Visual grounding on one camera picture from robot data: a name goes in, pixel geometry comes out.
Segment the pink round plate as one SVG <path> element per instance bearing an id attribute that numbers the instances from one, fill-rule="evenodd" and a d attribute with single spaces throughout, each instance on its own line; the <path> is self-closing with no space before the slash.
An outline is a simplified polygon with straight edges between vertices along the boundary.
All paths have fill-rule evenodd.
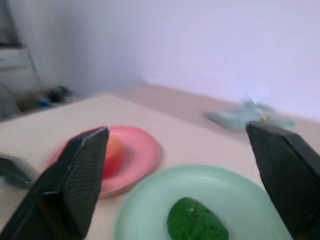
<path id="1" fill-rule="evenodd" d="M 161 150 L 156 139 L 146 130 L 125 125 L 108 128 L 110 136 L 122 146 L 121 162 L 115 175 L 102 179 L 99 197 L 113 197 L 129 190 L 149 175 L 161 161 Z"/>

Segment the dark green leafy vegetable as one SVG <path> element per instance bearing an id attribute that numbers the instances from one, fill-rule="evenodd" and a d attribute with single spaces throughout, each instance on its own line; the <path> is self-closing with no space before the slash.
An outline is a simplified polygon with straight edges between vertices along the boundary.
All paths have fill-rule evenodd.
<path id="1" fill-rule="evenodd" d="M 229 240 L 230 234 L 221 220 L 201 202 L 183 197 L 167 216 L 170 240 Z"/>

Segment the dark clutter on floor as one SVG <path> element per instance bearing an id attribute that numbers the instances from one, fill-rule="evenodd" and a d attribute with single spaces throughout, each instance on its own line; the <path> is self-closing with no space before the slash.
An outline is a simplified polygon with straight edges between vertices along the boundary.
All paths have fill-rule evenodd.
<path id="1" fill-rule="evenodd" d="M 65 86 L 37 89 L 20 96 L 16 103 L 22 112 L 47 109 L 66 103 L 73 92 Z"/>

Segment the red peach fruit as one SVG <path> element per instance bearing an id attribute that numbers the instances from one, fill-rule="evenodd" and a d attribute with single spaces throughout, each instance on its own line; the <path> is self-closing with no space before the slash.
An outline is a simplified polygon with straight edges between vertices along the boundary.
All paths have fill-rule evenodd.
<path id="1" fill-rule="evenodd" d="M 103 177 L 111 178 L 117 172 L 122 160 L 122 145 L 115 136 L 110 136 L 106 144 L 106 152 L 103 166 Z"/>

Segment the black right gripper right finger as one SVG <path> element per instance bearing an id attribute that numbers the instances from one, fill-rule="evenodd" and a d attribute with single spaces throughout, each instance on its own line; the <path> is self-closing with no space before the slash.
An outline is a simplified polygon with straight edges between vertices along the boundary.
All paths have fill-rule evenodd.
<path id="1" fill-rule="evenodd" d="M 299 134 L 252 121 L 261 181 L 293 240 L 320 240 L 320 154 Z"/>

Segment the grey shelf furniture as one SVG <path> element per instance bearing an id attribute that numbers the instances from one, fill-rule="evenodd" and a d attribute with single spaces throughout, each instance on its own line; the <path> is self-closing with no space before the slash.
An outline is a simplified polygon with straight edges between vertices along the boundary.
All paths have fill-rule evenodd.
<path id="1" fill-rule="evenodd" d="M 12 2 L 0 0 L 0 120 L 20 115 L 41 80 L 21 39 Z"/>

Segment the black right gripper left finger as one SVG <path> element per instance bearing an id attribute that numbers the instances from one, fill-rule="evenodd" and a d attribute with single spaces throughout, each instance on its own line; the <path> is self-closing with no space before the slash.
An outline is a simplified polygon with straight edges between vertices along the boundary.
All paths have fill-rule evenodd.
<path id="1" fill-rule="evenodd" d="M 71 138 L 30 185 L 0 240 L 85 240 L 102 186 L 108 139 L 106 127 Z"/>

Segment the green round plate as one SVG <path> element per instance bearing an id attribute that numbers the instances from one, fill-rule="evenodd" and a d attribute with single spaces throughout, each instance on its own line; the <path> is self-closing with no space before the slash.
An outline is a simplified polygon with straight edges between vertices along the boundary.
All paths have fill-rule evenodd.
<path id="1" fill-rule="evenodd" d="M 208 165 L 168 168 L 144 179 L 123 202 L 113 240 L 171 240 L 168 215 L 184 197 L 210 209 L 229 240 L 293 240 L 264 189 L 233 171 Z"/>

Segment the crumpled light blue cloth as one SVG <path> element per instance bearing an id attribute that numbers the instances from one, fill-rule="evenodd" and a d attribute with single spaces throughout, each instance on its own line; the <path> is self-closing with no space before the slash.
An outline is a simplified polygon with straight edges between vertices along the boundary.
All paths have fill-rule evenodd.
<path id="1" fill-rule="evenodd" d="M 234 108 L 205 112 L 204 116 L 222 128 L 234 132 L 243 131 L 252 121 L 285 129 L 295 127 L 292 120 L 277 113 L 270 106 L 252 100 L 244 101 Z"/>

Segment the grey blue object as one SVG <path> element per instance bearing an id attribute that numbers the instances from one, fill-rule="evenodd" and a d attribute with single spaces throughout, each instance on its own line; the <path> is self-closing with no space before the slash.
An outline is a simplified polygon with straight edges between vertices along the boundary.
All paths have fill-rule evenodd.
<path id="1" fill-rule="evenodd" d="M 28 190 L 38 173 L 23 160 L 0 153 L 0 178 L 13 187 Z"/>

